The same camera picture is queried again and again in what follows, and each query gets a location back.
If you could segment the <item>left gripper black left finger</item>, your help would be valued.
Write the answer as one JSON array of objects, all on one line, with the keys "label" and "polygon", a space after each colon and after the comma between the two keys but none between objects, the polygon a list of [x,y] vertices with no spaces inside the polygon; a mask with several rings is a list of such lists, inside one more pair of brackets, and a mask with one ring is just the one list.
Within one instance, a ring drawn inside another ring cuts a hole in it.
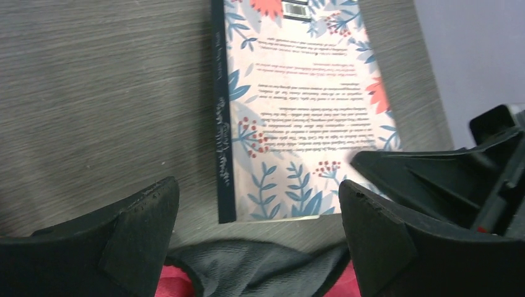
[{"label": "left gripper black left finger", "polygon": [[169,176],[30,236],[1,238],[1,295],[153,296],[179,198]]}]

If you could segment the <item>pale book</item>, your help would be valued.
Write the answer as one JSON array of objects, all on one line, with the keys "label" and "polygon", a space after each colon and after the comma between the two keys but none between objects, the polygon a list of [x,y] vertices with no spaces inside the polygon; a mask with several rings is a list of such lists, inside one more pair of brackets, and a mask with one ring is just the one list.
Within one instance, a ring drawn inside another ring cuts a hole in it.
[{"label": "pale book", "polygon": [[339,213],[362,150],[400,151],[361,1],[212,1],[220,223]]}]

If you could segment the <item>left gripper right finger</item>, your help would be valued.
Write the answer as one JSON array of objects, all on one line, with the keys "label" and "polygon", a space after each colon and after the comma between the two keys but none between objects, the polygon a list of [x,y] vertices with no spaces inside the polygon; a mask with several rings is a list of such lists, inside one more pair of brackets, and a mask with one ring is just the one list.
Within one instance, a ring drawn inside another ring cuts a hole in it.
[{"label": "left gripper right finger", "polygon": [[468,230],[346,180],[342,222],[362,296],[523,296],[524,241]]}]

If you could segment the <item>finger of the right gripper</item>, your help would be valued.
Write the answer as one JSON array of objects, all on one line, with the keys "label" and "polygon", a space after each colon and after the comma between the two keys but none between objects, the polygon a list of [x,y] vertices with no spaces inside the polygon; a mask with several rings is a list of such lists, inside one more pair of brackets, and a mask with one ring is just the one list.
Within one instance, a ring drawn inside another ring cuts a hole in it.
[{"label": "finger of the right gripper", "polygon": [[[446,152],[358,152],[350,164],[396,203],[472,229],[484,196],[471,149]],[[512,230],[524,229],[524,200]]]}]

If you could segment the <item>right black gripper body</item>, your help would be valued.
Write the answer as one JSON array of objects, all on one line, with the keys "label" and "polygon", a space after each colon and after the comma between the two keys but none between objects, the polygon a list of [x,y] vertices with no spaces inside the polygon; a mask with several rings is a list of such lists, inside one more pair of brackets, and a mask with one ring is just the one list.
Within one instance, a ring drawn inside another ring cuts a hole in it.
[{"label": "right black gripper body", "polygon": [[523,238],[512,225],[524,200],[524,104],[498,105],[472,119],[469,127],[484,196],[472,229]]}]

